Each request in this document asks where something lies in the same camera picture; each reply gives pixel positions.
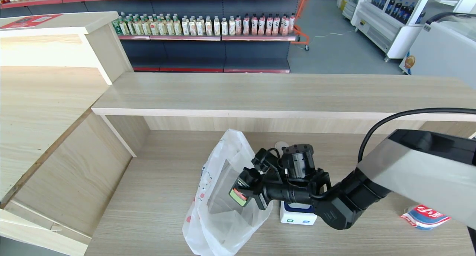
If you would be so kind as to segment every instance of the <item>dark bottle in fridge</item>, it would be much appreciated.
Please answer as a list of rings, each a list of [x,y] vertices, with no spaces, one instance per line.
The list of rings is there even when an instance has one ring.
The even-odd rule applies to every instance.
[[[390,2],[388,2],[385,13],[386,14],[391,14],[392,13],[392,8],[393,8],[394,5],[395,5],[395,0],[390,0]]]
[[[395,19],[403,23],[403,15],[405,15],[407,10],[408,10],[408,2],[405,2],[405,5],[403,5],[400,8],[400,11],[398,12],[398,15],[395,17]]]
[[[395,7],[393,8],[393,11],[391,14],[392,17],[396,18],[398,14],[400,13],[400,8],[402,7],[402,1],[403,0],[399,0],[398,3],[395,4]]]
[[[385,7],[386,0],[380,0],[380,3],[378,5],[379,9],[383,10]]]
[[[425,17],[425,14],[426,14],[426,13],[427,13],[427,12],[425,12],[425,9],[423,9],[422,12],[421,12],[421,14],[420,14],[420,16],[418,17],[418,19],[416,19],[416,23],[420,23],[420,22],[421,22],[421,19],[422,19],[423,17]]]
[[[408,19],[410,19],[410,15],[412,15],[414,9],[415,9],[415,2],[412,2],[412,4],[406,9],[406,12],[403,14],[402,22],[404,24],[408,22]]]

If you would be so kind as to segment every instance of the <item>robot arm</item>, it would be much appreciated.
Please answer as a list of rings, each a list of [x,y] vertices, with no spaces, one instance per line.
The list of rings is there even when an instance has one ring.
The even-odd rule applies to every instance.
[[[255,169],[245,168],[231,188],[240,205],[252,198],[260,209],[274,199],[308,204],[342,230],[394,191],[476,228],[476,203],[470,199],[476,193],[475,140],[396,130],[334,186],[327,172],[315,168],[311,145],[289,146],[282,158],[272,150],[260,149],[252,160]]]

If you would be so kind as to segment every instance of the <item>white cable on floor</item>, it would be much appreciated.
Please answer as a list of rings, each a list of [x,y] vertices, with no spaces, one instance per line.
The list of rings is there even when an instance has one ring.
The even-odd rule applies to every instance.
[[[329,34],[323,35],[323,36],[315,36],[315,37],[313,37],[313,38],[311,39],[311,42],[309,42],[308,45],[311,45],[312,41],[314,41],[314,39],[317,38],[317,37],[326,37],[326,36],[330,36],[330,35],[338,35],[338,36],[341,36],[341,35],[345,35],[345,34],[350,33],[350,32],[355,32],[355,30],[350,30],[350,31],[347,31],[347,32],[344,32],[344,33],[329,33]]]

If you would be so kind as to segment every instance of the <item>gray floor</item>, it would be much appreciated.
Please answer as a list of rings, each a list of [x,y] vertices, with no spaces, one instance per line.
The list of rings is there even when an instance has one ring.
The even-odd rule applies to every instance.
[[[336,0],[309,0],[297,24],[311,38],[310,50],[291,45],[292,73],[402,74],[401,60],[384,62],[385,54],[361,32],[354,32]]]
[[[65,256],[42,247],[0,237],[0,256]]]

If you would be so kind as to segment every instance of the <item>display refrigerator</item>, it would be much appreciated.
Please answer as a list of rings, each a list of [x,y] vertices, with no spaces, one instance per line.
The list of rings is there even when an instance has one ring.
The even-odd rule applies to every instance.
[[[359,0],[347,0],[344,10],[342,11],[342,15],[349,20],[352,19],[352,16],[354,15],[354,12],[356,10],[358,1]]]
[[[428,17],[470,12],[476,0],[359,0],[351,24],[385,53],[403,59]]]
[[[476,14],[447,12],[427,20],[400,63],[407,74],[458,77],[476,89]]]

